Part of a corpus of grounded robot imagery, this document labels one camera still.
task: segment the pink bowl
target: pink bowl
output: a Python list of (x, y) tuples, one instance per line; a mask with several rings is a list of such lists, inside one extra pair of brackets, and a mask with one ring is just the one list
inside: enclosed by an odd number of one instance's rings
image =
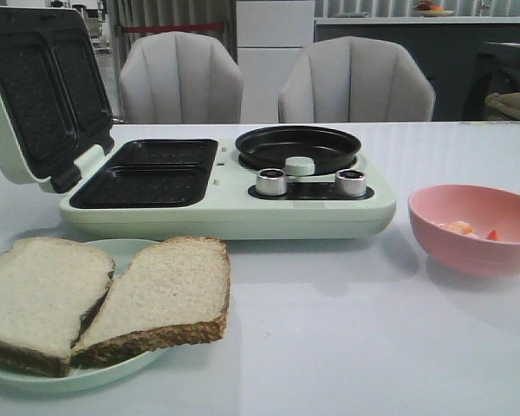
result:
[[(475, 185), (436, 185), (414, 192), (408, 211), (416, 240), (438, 262), (474, 276), (520, 275), (520, 195)], [(440, 225), (459, 220), (483, 238)], [(497, 241), (485, 238), (492, 230)]]

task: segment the chair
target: chair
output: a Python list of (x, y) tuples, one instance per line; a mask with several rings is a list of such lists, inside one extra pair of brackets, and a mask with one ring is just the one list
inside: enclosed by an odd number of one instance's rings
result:
[(435, 92), (397, 43), (340, 37), (304, 47), (279, 95), (279, 121), (429, 121)]
[(241, 118), (243, 76), (210, 36), (167, 32), (137, 40), (120, 72), (132, 124), (225, 124)]

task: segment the cushion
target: cushion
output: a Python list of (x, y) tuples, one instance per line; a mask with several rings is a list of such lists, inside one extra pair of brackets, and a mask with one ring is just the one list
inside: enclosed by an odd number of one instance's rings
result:
[(485, 104), (515, 120), (520, 120), (520, 93), (489, 94), (485, 97)]

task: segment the curtain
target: curtain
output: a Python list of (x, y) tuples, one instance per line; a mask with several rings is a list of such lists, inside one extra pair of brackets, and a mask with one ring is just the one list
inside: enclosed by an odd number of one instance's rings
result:
[(113, 15), (111, 25), (115, 33), (119, 67), (123, 66), (133, 42), (151, 34), (126, 33), (124, 28), (181, 26), (183, 30), (188, 30), (190, 25), (222, 23), (223, 30), (199, 27), (193, 31), (216, 37), (235, 56), (235, 2), (236, 0), (110, 0), (108, 13)]

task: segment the cooking plate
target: cooking plate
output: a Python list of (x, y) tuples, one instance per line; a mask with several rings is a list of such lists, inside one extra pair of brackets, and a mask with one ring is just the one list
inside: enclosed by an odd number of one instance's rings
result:
[(254, 169), (283, 169), (287, 158), (303, 156), (314, 161), (314, 175), (323, 175), (351, 166), (361, 142), (326, 127), (276, 126), (245, 133), (235, 146), (241, 161)]
[(214, 140), (126, 143), (71, 198), (82, 209), (172, 208), (196, 204), (206, 192)]

